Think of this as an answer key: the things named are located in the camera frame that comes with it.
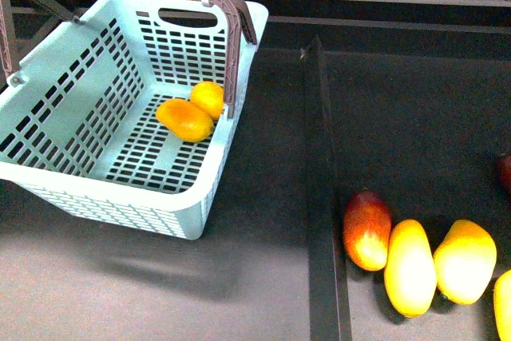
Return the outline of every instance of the red object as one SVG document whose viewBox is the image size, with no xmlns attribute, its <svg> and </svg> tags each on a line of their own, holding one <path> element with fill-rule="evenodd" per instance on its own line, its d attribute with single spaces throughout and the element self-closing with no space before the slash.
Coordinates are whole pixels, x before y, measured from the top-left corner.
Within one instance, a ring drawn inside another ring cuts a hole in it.
<svg viewBox="0 0 511 341">
<path fill-rule="evenodd" d="M 502 187 L 511 195 L 511 155 L 497 159 L 497 175 Z"/>
<path fill-rule="evenodd" d="M 348 201 L 343 224 L 344 248 L 351 260 L 366 271 L 383 269 L 392 227 L 385 201 L 372 191 L 355 193 Z"/>
</svg>

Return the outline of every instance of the mango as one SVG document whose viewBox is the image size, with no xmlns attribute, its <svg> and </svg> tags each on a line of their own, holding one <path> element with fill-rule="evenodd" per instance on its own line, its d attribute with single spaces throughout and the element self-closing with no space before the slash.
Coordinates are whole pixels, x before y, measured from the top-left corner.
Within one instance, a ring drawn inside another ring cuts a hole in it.
<svg viewBox="0 0 511 341">
<path fill-rule="evenodd" d="M 493 310 L 501 341 L 511 341 L 511 271 L 507 271 L 495 282 Z"/>
<path fill-rule="evenodd" d="M 428 311 L 437 287 L 437 276 L 430 243 L 418 221 L 404 220 L 390 233 L 383 275 L 386 293 L 399 313 L 413 318 Z"/>
<path fill-rule="evenodd" d="M 492 278 L 497 248 L 491 235 L 470 220 L 457 220 L 433 254 L 438 290 L 461 305 L 478 301 Z"/>
</svg>

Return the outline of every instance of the light blue plastic basket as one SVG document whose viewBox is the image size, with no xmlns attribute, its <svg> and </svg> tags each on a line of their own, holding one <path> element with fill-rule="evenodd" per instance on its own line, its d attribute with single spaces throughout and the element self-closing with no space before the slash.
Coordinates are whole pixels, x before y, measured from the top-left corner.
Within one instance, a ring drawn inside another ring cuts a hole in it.
<svg viewBox="0 0 511 341">
<path fill-rule="evenodd" d="M 259 42 L 268 12 L 247 2 Z M 160 9 L 211 13 L 216 26 L 162 20 Z M 210 211 L 258 46 L 242 35 L 236 108 L 211 137 L 177 139 L 155 118 L 170 97 L 224 82 L 227 20 L 189 0 L 98 0 L 20 62 L 0 95 L 0 177 L 71 215 L 199 238 Z M 19 85 L 12 79 L 22 80 Z"/>
</svg>

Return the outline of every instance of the basket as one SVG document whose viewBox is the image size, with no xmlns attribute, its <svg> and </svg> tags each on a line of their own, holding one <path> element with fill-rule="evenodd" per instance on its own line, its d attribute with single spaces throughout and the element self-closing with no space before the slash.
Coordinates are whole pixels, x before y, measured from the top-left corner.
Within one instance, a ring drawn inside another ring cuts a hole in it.
<svg viewBox="0 0 511 341">
<path fill-rule="evenodd" d="M 77 20 L 38 1 L 69 21 L 17 61 L 12 17 L 1 15 L 10 87 L 0 95 L 0 177 L 74 216 L 199 238 L 244 104 L 265 7 L 98 0 Z M 217 24 L 180 26 L 163 20 L 162 10 L 212 14 Z M 188 98 L 203 80 L 224 87 L 225 109 L 208 139 L 183 142 L 155 111 L 171 97 Z"/>
</svg>

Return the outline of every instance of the black surface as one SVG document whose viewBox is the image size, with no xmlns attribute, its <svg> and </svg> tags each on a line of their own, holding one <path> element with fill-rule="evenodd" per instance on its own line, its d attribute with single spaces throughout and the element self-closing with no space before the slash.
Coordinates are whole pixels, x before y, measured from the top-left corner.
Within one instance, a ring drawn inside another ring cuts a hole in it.
<svg viewBox="0 0 511 341">
<path fill-rule="evenodd" d="M 262 44 L 300 50 L 319 35 L 326 51 L 419 57 L 511 59 L 511 29 L 300 19 L 269 22 Z"/>
<path fill-rule="evenodd" d="M 332 54 L 328 68 L 341 206 L 373 189 L 394 224 L 421 222 L 433 251 L 455 220 L 473 220 L 497 244 L 494 278 L 511 269 L 511 204 L 493 174 L 511 148 L 510 61 Z M 494 280 L 471 306 L 437 295 L 405 320 L 381 272 L 349 262 L 347 274 L 353 340 L 498 340 Z"/>
</svg>

